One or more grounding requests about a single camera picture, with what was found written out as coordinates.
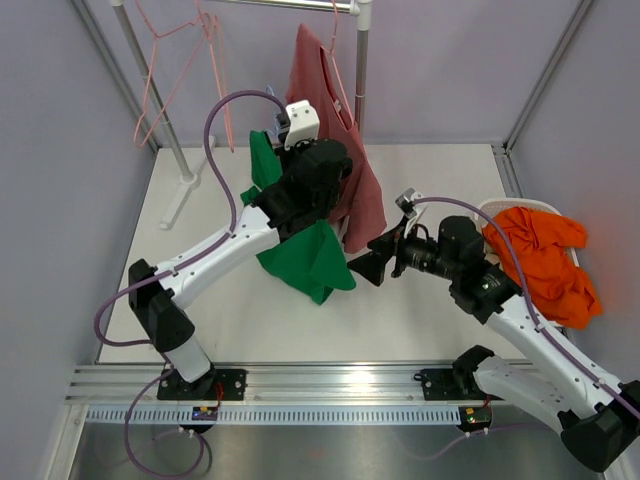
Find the beige t shirt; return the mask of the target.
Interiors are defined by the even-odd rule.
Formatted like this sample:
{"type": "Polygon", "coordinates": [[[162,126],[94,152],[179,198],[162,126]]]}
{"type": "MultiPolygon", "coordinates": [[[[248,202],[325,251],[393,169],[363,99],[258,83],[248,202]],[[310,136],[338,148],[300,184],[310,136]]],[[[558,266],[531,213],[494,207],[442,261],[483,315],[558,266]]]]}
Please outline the beige t shirt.
{"type": "Polygon", "coordinates": [[[499,265],[500,264],[499,256],[493,251],[486,251],[485,252],[485,259],[487,261],[489,261],[493,265],[499,265]]]}

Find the orange t shirt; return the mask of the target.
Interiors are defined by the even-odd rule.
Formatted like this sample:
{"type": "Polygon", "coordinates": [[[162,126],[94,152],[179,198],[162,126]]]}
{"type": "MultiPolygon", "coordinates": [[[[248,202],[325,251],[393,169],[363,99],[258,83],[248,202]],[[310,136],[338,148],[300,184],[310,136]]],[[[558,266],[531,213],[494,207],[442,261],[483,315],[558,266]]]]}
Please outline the orange t shirt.
{"type": "Polygon", "coordinates": [[[520,278],[511,254],[517,255],[532,302],[547,319],[584,329],[603,313],[589,275],[567,253],[587,244],[580,223],[519,206],[500,212],[494,221],[483,228],[485,240],[515,282],[520,278]]]}

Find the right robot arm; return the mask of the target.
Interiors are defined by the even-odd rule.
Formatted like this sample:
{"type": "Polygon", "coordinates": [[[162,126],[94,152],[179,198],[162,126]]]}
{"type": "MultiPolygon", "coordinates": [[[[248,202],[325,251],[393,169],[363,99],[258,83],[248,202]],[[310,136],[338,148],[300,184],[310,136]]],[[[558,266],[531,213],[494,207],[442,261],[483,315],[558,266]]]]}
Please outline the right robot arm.
{"type": "Polygon", "coordinates": [[[598,366],[526,300],[523,290],[485,258],[484,240],[465,216],[441,221],[438,237],[421,238],[403,219],[372,240],[350,270],[379,286],[387,263],[446,279],[455,304],[515,346],[542,373],[517,372],[491,350],[475,346],[453,364],[462,396],[503,399],[556,432],[588,469],[604,472],[639,436],[639,384],[598,366]]]}

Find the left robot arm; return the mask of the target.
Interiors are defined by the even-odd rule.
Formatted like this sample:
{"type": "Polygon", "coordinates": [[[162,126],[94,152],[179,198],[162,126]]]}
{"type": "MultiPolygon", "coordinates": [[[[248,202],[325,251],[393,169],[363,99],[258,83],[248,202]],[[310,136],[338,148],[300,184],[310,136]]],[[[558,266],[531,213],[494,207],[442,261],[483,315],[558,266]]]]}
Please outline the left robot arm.
{"type": "Polygon", "coordinates": [[[128,305],[151,345],[171,367],[163,380],[176,394],[208,396],[216,373],[196,337],[186,308],[214,282],[247,259],[310,231],[337,204],[352,169],[346,147],[312,140],[284,155],[282,176],[243,208],[230,226],[182,255],[158,264],[136,261],[128,270],[128,305]]]}

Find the green t shirt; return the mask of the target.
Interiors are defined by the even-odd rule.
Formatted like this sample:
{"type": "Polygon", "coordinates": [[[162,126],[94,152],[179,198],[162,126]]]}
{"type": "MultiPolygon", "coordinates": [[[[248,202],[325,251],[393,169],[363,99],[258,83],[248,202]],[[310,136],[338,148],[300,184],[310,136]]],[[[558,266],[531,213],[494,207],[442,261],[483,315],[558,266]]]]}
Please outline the green t shirt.
{"type": "MultiPolygon", "coordinates": [[[[253,185],[240,194],[245,206],[283,175],[281,162],[266,132],[252,131],[249,148],[253,185]]],[[[335,290],[351,291],[356,287],[340,242],[326,220],[320,220],[284,243],[258,254],[257,259],[267,273],[318,305],[335,290]]]]}

